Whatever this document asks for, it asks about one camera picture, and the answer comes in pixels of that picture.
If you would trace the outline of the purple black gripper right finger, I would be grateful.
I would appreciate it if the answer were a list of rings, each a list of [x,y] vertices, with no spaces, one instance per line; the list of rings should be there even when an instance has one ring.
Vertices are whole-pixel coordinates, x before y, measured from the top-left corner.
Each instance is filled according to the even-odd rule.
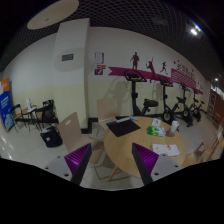
[[[151,173],[159,155],[137,143],[132,144],[132,155],[139,170],[144,185],[153,182]]]

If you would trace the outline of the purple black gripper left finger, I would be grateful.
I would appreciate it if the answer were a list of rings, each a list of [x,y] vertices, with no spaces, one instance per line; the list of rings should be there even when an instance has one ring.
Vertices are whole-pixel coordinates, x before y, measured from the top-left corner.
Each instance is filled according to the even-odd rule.
[[[91,144],[88,143],[64,157],[72,173],[72,183],[80,185],[91,155],[92,148]]]

